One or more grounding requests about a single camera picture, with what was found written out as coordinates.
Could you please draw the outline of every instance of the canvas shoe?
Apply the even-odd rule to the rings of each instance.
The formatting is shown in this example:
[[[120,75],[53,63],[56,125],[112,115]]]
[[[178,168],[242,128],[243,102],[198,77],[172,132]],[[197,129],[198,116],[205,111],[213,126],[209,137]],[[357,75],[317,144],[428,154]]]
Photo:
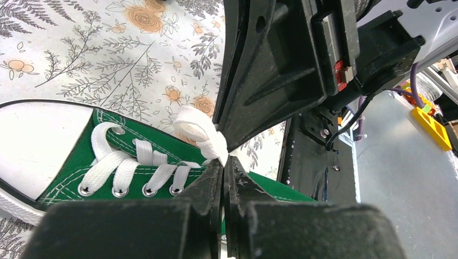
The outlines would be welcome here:
[[[227,159],[222,135],[216,138],[224,143],[199,150],[117,113],[62,101],[3,104],[0,126],[0,209],[33,225],[62,201],[173,198],[205,170],[203,154],[225,152],[219,159]],[[189,126],[178,128],[202,142],[200,126]],[[279,182],[249,176],[277,200],[310,201]]]

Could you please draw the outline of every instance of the shoelace bow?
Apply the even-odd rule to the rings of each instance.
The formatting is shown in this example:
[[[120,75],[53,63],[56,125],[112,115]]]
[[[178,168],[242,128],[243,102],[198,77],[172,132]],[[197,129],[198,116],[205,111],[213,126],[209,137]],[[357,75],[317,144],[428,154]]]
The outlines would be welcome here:
[[[213,159],[218,159],[223,166],[229,156],[227,143],[221,132],[217,132],[211,119],[203,112],[191,106],[182,106],[178,112],[173,127],[180,134],[196,141],[202,155],[207,159],[206,165]],[[116,134],[124,134],[124,129],[112,122],[103,122],[92,131],[91,143],[97,162],[84,175],[78,186],[78,192],[82,196],[90,196],[105,184],[110,174],[114,171],[112,194],[115,197],[125,197],[129,192],[136,168],[139,165],[158,166],[156,172],[148,183],[143,186],[142,192],[147,197],[154,196],[159,189],[174,174],[170,193],[177,195],[184,189],[191,168],[200,168],[195,162],[181,161],[181,165],[167,164],[167,155],[154,151],[150,142],[134,139],[136,158],[111,148],[106,139],[108,130]],[[246,161],[241,161],[246,170]]]

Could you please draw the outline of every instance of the yellow object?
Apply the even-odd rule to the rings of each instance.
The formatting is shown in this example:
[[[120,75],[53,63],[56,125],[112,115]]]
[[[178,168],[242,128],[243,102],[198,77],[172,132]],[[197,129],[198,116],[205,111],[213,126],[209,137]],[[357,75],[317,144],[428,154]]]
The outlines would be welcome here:
[[[448,139],[444,126],[418,107],[413,108],[412,116],[420,123],[426,132],[433,137],[434,141],[436,141],[444,151],[452,150],[452,145],[450,144],[450,140]]]

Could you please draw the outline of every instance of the orange flower print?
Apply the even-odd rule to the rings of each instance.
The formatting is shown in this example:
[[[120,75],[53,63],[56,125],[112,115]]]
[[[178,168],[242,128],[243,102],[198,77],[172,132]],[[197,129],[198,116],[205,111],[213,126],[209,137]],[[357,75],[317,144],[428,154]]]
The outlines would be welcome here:
[[[181,105],[181,92],[173,85],[169,85],[165,88],[164,95],[166,95],[170,99],[170,104],[172,104],[175,101],[177,102],[177,104]]]
[[[153,33],[162,29],[162,21],[154,15],[154,12],[146,8],[132,7],[129,10],[129,19],[141,33]]]
[[[206,96],[194,97],[194,108],[207,114],[209,117],[213,116],[214,103]]]
[[[8,63],[6,61],[0,64],[0,67],[10,70],[10,80],[14,78],[21,78],[24,74],[37,75],[38,73],[32,73],[35,68],[32,65],[26,64],[21,60],[11,60]]]
[[[165,11],[165,5],[162,0],[155,1],[155,0],[145,0],[146,9],[150,12],[163,12]]]
[[[115,20],[114,26],[104,23],[103,25],[107,26],[106,31],[112,31],[114,33],[124,33],[126,30],[126,23],[119,23],[118,19]]]
[[[194,31],[192,32],[193,36],[196,35],[196,34],[200,35],[200,34],[204,33],[204,31],[202,30],[202,26],[200,26],[199,24],[194,23],[192,25],[192,27],[194,28]]]
[[[175,136],[177,136],[177,138],[180,139],[181,141],[197,147],[197,144],[194,140],[184,136],[183,134],[175,132]]]
[[[217,21],[212,21],[212,23],[213,23],[213,27],[218,28],[219,30],[219,28],[221,27],[221,24],[219,24]]]

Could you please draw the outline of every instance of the red component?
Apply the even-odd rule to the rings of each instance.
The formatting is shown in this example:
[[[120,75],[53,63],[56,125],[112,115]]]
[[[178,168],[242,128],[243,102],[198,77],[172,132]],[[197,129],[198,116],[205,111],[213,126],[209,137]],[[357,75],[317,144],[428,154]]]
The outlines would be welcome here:
[[[335,71],[335,78],[337,79],[337,86],[339,88],[339,92],[347,87],[347,83],[344,83],[342,77],[340,75],[340,71],[344,69],[344,62],[342,60],[337,61],[334,65]]]

